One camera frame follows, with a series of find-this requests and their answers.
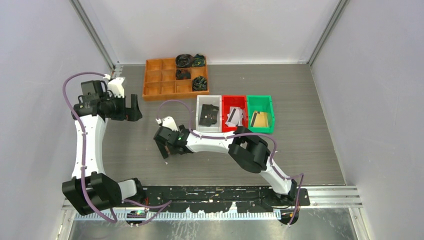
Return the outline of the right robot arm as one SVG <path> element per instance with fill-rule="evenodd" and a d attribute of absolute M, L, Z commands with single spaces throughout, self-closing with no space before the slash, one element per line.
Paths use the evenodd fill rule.
<path fill-rule="evenodd" d="M 243 126 L 235 131 L 208 133 L 181 125 L 177 130 L 160 126 L 153 139 L 164 159 L 199 152 L 227 154 L 243 170 L 261 175 L 281 204 L 291 205 L 298 196 L 297 182 L 274 161 L 275 152 L 269 149 L 264 137 L 264 133 L 255 133 Z"/>

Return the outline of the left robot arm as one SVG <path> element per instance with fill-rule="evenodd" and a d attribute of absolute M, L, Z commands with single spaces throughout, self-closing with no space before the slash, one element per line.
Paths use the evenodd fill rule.
<path fill-rule="evenodd" d="M 62 192 L 82 216 L 94 213 L 93 207 L 103 211 L 117 207 L 123 200 L 138 207 L 147 197 L 137 178 L 116 182 L 106 175 L 103 165 L 107 121 L 136 122 L 143 117 L 136 94 L 131 95 L 131 106 L 126 106 L 124 81 L 117 77 L 109 82 L 83 82 L 82 94 L 73 106 L 76 159 L 71 180 L 62 183 Z"/>

